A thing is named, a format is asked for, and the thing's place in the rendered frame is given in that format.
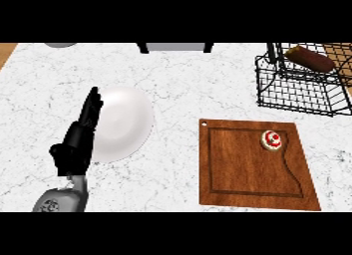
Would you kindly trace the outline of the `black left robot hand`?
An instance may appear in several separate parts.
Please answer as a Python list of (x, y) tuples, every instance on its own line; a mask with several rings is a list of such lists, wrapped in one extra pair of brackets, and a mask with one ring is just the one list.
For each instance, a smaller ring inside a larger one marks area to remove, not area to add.
[(92, 87), (78, 119), (68, 127), (64, 141), (53, 144), (49, 149), (59, 176), (86, 174), (92, 159), (95, 130), (102, 105), (99, 89)]

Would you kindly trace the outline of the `brown wooden cutting board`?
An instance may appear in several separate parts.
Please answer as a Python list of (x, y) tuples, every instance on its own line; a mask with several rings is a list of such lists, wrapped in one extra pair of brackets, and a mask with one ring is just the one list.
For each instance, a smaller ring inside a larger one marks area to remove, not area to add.
[[(280, 134), (278, 151), (260, 144), (266, 130)], [(321, 209), (296, 124), (198, 121), (198, 203)]]

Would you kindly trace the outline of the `brown sweet potato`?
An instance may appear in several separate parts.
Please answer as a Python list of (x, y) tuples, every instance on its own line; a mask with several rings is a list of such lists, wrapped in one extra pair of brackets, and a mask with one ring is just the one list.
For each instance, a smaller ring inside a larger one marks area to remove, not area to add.
[(290, 48), (284, 53), (284, 57), (291, 63), (300, 65), (314, 72), (328, 73), (334, 69), (334, 62), (331, 59), (302, 46)]

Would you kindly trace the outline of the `white plate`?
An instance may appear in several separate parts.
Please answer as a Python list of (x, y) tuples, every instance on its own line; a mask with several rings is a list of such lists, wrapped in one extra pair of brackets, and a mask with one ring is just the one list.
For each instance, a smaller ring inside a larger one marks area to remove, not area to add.
[(92, 161), (112, 162), (143, 145), (154, 126), (154, 108), (145, 93), (129, 87), (101, 92), (104, 105), (95, 132)]

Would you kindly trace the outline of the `grey appliance with black legs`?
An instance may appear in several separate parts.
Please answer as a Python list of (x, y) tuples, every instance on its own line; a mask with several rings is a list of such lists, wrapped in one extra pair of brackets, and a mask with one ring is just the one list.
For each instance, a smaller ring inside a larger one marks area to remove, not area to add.
[(139, 43), (139, 51), (148, 54), (154, 51), (211, 51), (213, 43)]

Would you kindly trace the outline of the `red and white cupcake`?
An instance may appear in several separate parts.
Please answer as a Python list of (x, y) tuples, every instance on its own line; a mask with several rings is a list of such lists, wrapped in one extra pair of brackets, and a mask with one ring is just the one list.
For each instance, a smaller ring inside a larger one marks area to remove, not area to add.
[(266, 130), (260, 135), (260, 144), (269, 151), (278, 151), (281, 149), (281, 137), (274, 130)]

